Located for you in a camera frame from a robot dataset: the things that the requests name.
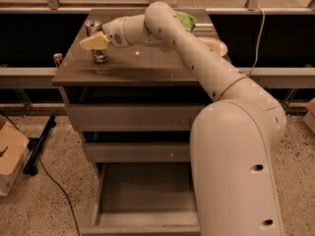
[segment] cardboard box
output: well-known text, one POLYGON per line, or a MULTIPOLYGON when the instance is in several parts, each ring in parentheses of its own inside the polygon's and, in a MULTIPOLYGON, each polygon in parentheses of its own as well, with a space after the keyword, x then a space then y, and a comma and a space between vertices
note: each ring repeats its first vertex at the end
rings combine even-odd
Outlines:
POLYGON ((29 153, 29 139, 0 115, 0 196, 7 196, 29 153))
POLYGON ((309 101, 305 107, 307 108, 308 112, 304 116, 303 121, 315 134, 315 98, 309 101))

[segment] cabinet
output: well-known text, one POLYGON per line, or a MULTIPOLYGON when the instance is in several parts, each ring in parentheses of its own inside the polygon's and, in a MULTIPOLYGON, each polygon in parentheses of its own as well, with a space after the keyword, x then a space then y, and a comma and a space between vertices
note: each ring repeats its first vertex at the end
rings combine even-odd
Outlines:
MULTIPOLYGON (((204 10, 193 33, 217 37, 204 10)), ((144 13, 93 10, 104 23, 144 13)), ((92 228, 83 235, 199 235, 189 136, 210 98, 167 46, 107 49, 96 64, 82 28, 52 83, 59 87, 87 160, 99 173, 92 228)))

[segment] white robotic arm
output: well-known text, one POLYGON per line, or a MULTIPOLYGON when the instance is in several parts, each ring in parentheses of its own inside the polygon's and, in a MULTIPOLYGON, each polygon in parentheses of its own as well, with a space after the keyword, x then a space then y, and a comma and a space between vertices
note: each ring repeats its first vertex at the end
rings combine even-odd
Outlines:
POLYGON ((202 236, 284 236, 270 151, 285 115, 265 90, 185 30, 156 2, 103 31, 115 47, 166 43, 215 102, 196 117, 190 155, 202 236))

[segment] green object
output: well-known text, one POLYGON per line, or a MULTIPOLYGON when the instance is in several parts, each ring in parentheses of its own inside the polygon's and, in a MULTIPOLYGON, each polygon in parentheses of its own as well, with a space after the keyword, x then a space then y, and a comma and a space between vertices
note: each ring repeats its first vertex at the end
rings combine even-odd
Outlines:
POLYGON ((175 11, 175 14, 187 31, 191 31, 197 23, 197 19, 187 13, 175 11))

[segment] concrete floor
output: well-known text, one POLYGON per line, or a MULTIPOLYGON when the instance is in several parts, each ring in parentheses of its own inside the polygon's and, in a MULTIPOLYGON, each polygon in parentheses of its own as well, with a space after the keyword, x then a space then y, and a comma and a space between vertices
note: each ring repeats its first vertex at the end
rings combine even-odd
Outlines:
MULTIPOLYGON (((38 137, 48 117, 13 117, 28 137, 38 137)), ((91 227, 97 178, 78 134, 65 116, 56 118, 41 159, 69 195, 79 227, 91 227)), ((315 135, 301 116, 287 117, 285 137, 272 153, 286 236, 315 235, 315 135)), ((41 165, 38 174, 20 173, 8 197, 0 197, 1 236, 77 235, 62 192, 41 165)))

